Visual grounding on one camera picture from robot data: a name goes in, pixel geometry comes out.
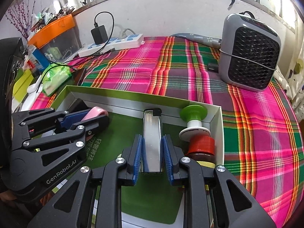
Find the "colorful tablecloth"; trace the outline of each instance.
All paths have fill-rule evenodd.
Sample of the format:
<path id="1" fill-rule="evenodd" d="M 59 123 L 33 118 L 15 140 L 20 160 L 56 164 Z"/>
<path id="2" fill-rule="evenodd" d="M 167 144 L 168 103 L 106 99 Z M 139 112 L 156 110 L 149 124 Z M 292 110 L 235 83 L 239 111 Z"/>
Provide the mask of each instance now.
<path id="1" fill-rule="evenodd" d="M 303 196 L 303 143 L 294 112 L 275 80 L 264 92 L 254 93 L 208 72 L 207 65 L 218 59 L 218 50 L 184 39 L 145 38 L 140 48 L 86 59 L 81 64 L 88 67 L 83 86 L 221 106 L 225 166 L 281 228 Z M 50 107 L 55 96 L 41 94 L 32 108 Z"/>

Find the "portable fan heater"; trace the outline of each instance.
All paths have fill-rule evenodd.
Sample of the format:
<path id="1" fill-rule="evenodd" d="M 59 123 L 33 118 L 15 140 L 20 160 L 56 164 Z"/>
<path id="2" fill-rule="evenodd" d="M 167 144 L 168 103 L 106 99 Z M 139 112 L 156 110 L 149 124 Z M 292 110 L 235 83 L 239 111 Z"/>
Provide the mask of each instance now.
<path id="1" fill-rule="evenodd" d="M 230 14 L 224 22 L 218 72 L 228 84 L 261 92 L 271 81 L 280 55 L 278 34 L 246 15 Z"/>

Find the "white power strip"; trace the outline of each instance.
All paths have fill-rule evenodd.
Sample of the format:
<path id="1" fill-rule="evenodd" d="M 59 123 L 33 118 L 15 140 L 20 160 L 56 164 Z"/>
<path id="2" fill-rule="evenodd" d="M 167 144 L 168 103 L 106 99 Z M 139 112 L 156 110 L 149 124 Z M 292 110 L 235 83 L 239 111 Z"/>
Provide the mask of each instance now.
<path id="1" fill-rule="evenodd" d="M 100 53 L 107 52 L 111 49 L 124 50 L 124 49 L 138 48 L 144 43 L 145 42 L 143 40 L 143 34 L 130 35 L 124 39 L 112 38 Z M 92 55 L 93 53 L 101 49 L 103 46 L 104 44 L 101 45 L 91 44 L 83 49 L 80 49 L 78 51 L 78 55 L 79 57 Z"/>

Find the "pink tape roll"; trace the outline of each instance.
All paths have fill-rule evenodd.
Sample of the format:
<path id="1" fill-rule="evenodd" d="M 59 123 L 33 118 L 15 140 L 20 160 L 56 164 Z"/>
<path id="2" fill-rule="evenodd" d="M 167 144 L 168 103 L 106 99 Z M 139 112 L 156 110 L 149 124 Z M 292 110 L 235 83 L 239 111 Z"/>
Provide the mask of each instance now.
<path id="1" fill-rule="evenodd" d="M 97 117 L 100 115 L 109 116 L 109 113 L 106 110 L 104 110 L 98 106 L 95 106 L 86 114 L 86 116 L 82 119 L 82 121 L 88 120 L 88 119 L 91 119 L 91 118 L 94 118 L 94 117 Z M 93 137 L 93 135 L 87 137 L 87 141 L 90 140 L 92 137 Z"/>

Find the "black charger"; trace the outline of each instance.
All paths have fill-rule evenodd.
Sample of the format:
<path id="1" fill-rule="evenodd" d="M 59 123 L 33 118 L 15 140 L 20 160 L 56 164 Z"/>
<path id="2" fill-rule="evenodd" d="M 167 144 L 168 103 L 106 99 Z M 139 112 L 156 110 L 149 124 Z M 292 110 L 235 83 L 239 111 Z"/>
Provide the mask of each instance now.
<path id="1" fill-rule="evenodd" d="M 91 30 L 94 42 L 96 45 L 101 45 L 109 39 L 107 32 L 105 30 L 104 25 L 98 26 L 98 24 L 94 23 L 95 28 Z"/>

